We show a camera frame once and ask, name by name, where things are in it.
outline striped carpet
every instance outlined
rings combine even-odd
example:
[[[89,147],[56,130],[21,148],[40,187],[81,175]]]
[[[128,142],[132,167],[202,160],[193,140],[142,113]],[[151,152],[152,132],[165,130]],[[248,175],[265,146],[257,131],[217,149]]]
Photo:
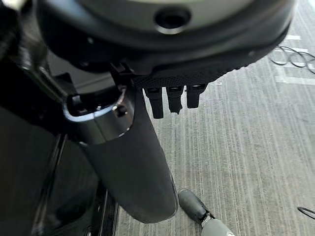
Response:
[[[315,0],[301,0],[282,45],[315,55],[314,22]],[[315,234],[296,209],[315,209],[314,74],[263,58],[209,84],[199,109],[170,114],[163,99],[153,124],[178,190],[191,189],[237,236]],[[120,212],[117,236],[199,235],[181,209],[150,225]]]

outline black plastic clip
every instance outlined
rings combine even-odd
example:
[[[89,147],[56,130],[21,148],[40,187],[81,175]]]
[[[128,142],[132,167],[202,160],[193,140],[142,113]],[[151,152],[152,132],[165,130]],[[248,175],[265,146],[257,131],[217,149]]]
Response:
[[[163,101],[162,101],[162,88],[145,88],[146,96],[150,100],[152,107],[153,117],[155,119],[163,118]]]
[[[183,108],[181,103],[181,97],[184,91],[184,86],[167,87],[168,107],[171,112],[179,114]]]
[[[197,108],[199,106],[199,96],[202,94],[208,84],[187,86],[187,107]]]

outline black cylindrical leg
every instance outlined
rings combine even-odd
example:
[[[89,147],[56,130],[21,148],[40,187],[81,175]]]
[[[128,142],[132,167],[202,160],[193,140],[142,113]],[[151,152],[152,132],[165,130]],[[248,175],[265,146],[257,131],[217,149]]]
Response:
[[[163,149],[141,92],[137,92],[133,125],[120,138],[82,147],[110,194],[143,223],[172,217],[178,199]]]

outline screw hole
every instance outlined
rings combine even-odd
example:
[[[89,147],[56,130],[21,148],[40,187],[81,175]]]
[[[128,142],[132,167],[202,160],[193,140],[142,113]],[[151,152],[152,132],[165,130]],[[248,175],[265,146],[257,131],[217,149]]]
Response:
[[[183,8],[165,8],[155,16],[157,30],[163,34],[177,34],[190,22],[190,12]]]

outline black cable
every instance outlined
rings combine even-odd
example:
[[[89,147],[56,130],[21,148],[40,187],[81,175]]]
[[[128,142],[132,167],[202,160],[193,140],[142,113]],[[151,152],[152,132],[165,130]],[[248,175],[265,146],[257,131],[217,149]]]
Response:
[[[298,52],[292,48],[289,48],[289,47],[285,47],[285,46],[278,46],[276,47],[272,53],[277,50],[277,49],[280,49],[281,51],[283,51],[286,55],[286,60],[284,63],[279,63],[279,62],[276,62],[274,61],[273,59],[271,59],[270,55],[268,56],[269,60],[272,61],[274,64],[276,65],[286,65],[288,63],[291,63],[292,65],[298,67],[298,68],[307,68],[308,71],[310,71],[311,73],[315,74],[315,70],[314,69],[311,69],[309,64],[313,63],[313,61],[315,61],[315,56],[313,56],[312,54],[310,53],[305,53],[305,52]],[[294,56],[299,56],[304,62],[304,65],[297,65],[295,64],[293,61],[292,61],[292,57]]]
[[[310,209],[307,209],[307,208],[305,208],[305,207],[298,207],[297,208],[301,213],[303,213],[304,215],[306,215],[306,216],[308,216],[309,218],[311,218],[311,219],[313,219],[313,220],[315,220],[315,211],[313,211],[313,210],[310,210]]]

